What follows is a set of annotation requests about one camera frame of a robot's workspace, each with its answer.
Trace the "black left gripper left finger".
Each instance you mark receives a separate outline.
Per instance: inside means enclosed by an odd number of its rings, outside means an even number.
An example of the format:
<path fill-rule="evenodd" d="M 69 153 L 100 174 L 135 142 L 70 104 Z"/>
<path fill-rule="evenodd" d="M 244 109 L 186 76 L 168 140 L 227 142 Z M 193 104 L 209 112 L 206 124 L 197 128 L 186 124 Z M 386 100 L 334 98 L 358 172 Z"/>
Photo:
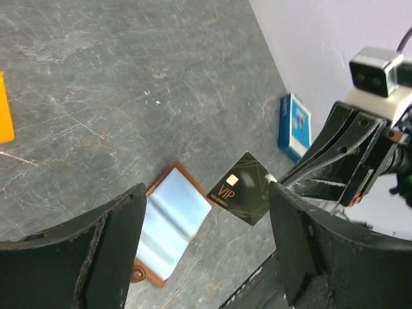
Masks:
<path fill-rule="evenodd" d="M 64 223 L 1 242 L 1 308 L 124 308 L 145 191 L 139 183 Z"/>

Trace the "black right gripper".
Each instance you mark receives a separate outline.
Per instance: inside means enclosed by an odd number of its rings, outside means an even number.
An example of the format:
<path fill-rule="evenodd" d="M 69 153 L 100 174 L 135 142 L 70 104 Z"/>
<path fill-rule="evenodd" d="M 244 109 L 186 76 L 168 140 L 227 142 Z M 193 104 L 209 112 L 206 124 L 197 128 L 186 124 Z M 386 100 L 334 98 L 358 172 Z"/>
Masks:
<path fill-rule="evenodd" d="M 279 183 L 298 196 L 347 207 L 361 197 L 365 184 L 363 194 L 378 177 L 394 174 L 397 185 L 389 193 L 410 206 L 411 110 L 388 126 L 384 118 L 337 101 L 318 137 Z"/>

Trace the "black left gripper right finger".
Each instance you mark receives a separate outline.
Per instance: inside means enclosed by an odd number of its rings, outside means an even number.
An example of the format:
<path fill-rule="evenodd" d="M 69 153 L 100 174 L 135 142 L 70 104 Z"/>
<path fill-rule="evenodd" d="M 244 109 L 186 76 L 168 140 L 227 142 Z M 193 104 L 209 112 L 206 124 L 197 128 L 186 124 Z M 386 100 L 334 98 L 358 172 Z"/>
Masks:
<path fill-rule="evenodd" d="M 295 308 L 411 308 L 411 242 L 330 214 L 277 182 L 270 220 Z"/>

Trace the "dark VIP card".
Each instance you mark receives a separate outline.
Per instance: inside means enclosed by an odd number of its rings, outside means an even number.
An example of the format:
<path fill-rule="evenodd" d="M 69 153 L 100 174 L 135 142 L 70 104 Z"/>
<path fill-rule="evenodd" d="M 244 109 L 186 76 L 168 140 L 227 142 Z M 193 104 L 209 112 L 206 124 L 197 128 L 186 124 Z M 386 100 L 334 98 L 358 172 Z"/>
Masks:
<path fill-rule="evenodd" d="M 207 193 L 207 197 L 253 226 L 268 212 L 268 186 L 276 181 L 250 152 L 246 152 Z"/>

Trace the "brown leather card holder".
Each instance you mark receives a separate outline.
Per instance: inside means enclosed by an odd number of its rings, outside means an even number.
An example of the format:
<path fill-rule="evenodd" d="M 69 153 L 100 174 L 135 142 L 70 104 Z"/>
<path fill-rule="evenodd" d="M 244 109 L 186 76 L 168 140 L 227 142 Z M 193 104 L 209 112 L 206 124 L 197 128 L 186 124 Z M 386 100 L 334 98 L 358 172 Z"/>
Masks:
<path fill-rule="evenodd" d="M 164 287 L 214 203 L 175 162 L 147 190 L 147 206 L 131 283 L 145 279 Z"/>

